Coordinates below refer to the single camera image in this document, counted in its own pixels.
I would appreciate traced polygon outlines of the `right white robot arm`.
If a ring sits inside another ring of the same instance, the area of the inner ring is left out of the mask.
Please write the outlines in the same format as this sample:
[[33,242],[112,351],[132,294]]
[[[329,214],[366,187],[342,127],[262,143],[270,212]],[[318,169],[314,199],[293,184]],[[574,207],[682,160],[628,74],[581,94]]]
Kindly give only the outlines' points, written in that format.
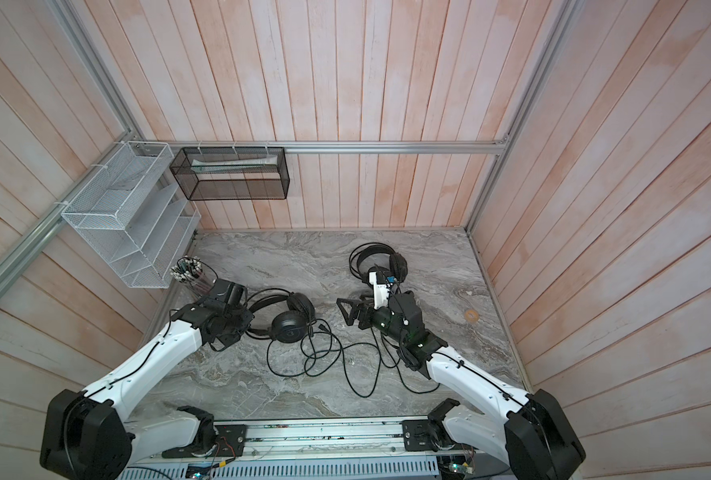
[[377,302],[339,298],[336,305],[347,325],[395,340],[405,366],[467,400],[447,400],[429,414],[441,440],[477,448],[519,479],[569,479],[585,462],[587,452],[555,396],[509,385],[466,360],[425,327],[411,292]]

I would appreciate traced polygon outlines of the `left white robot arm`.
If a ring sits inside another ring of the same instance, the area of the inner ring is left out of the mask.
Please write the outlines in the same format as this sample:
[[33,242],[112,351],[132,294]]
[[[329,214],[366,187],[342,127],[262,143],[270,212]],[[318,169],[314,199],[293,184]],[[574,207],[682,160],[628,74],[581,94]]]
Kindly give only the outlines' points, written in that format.
[[39,463],[66,479],[115,479],[130,464],[175,448],[208,457],[217,448],[214,419],[184,406],[157,419],[132,422],[143,397],[202,346],[225,350],[253,318],[244,286],[219,279],[180,308],[157,336],[115,370],[47,407]]

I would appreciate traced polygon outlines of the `large black gaming headset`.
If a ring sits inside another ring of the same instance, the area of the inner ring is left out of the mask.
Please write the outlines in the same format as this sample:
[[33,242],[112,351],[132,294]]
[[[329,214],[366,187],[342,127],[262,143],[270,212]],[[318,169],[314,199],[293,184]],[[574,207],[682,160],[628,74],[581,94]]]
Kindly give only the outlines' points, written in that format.
[[304,351],[303,346],[300,346],[300,350],[306,358],[303,372],[299,374],[279,374],[268,364],[269,369],[274,375],[283,378],[295,378],[303,375],[309,377],[322,375],[327,368],[317,374],[310,374],[309,370],[315,366],[315,363],[319,359],[325,358],[325,356],[333,352],[334,335],[328,330],[327,325],[323,325],[323,332],[330,335],[330,345],[325,351],[315,350],[312,342],[313,327],[319,322],[319,319],[316,317],[313,304],[305,295],[283,288],[265,288],[255,292],[255,294],[249,295],[246,300],[246,306],[249,312],[255,315],[259,310],[281,302],[286,304],[287,310],[277,314],[268,327],[254,328],[249,326],[246,334],[255,340],[268,340],[270,343],[277,341],[284,344],[303,342],[303,340],[307,338],[312,347],[312,353],[308,354]]

